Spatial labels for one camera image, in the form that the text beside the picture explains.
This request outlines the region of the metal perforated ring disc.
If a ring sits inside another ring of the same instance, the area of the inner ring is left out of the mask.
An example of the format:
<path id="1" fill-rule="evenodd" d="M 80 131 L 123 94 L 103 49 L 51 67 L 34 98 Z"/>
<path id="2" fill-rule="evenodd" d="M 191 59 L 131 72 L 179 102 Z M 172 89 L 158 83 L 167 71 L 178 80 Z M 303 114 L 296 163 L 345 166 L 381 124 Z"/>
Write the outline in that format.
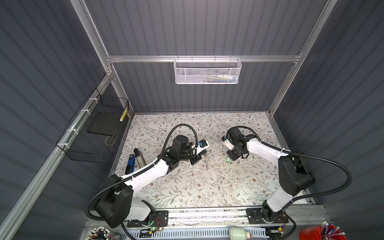
<path id="1" fill-rule="evenodd" d="M 209 170 L 209 157 L 208 156 L 205 156 L 205 167 L 206 167 L 206 170 L 208 171 Z"/>

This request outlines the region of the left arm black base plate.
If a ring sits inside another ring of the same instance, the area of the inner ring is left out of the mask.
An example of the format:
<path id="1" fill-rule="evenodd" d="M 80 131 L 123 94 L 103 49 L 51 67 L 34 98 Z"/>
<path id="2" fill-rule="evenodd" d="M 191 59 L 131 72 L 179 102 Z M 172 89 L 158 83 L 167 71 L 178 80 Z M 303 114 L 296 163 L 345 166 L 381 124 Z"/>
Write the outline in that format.
<path id="1" fill-rule="evenodd" d="M 144 221 L 129 220 L 126 224 L 128 228 L 141 228 L 141 227 L 167 227 L 169 220 L 169 211 L 155 211 Z"/>

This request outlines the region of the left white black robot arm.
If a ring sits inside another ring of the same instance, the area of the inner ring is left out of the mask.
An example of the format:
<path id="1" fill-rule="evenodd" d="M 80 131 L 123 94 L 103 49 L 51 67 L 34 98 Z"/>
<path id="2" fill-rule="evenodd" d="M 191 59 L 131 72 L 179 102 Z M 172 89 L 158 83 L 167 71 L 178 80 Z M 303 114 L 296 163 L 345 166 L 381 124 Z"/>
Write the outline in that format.
<path id="1" fill-rule="evenodd" d="M 182 161 L 196 164 L 210 146 L 206 140 L 197 138 L 192 143 L 184 135 L 176 136 L 172 145 L 168 146 L 172 133 L 182 126 L 178 124 L 171 129 L 161 153 L 151 163 L 122 177 L 111 175 L 102 190 L 87 203 L 86 216 L 91 220 L 104 221 L 111 228 L 126 221 L 141 222 L 150 226 L 155 220 L 156 209 L 147 201 L 136 201 L 137 193 L 156 179 L 169 174 Z"/>

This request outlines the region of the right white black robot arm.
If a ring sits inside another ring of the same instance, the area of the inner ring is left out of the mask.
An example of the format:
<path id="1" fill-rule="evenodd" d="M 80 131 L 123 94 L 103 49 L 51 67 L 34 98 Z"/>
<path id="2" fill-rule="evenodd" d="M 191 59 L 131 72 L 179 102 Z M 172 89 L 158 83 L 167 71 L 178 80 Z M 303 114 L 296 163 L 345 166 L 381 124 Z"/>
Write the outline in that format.
<path id="1" fill-rule="evenodd" d="M 222 142 L 229 149 L 227 155 L 232 161 L 238 158 L 246 159 L 249 154 L 256 154 L 277 166 L 280 186 L 263 202 L 260 213 L 263 221 L 268 224 L 276 221 L 294 202 L 305 198 L 338 193 L 346 189 L 353 180 L 351 172 L 345 166 L 329 159 L 295 153 L 273 146 L 262 140 L 253 129 L 246 126 L 230 128 L 222 137 Z M 322 161 L 341 169 L 347 175 L 345 183 L 332 190 L 299 196 L 301 191 L 306 190 L 316 182 L 309 159 Z"/>

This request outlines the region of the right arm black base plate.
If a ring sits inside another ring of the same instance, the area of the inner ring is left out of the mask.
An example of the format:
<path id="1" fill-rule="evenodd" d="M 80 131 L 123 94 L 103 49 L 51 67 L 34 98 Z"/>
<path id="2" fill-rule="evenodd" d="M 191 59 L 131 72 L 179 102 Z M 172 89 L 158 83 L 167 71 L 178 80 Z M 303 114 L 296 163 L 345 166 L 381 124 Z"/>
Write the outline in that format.
<path id="1" fill-rule="evenodd" d="M 286 224 L 288 218 L 280 212 L 273 212 L 268 208 L 247 208 L 246 214 L 250 224 Z"/>

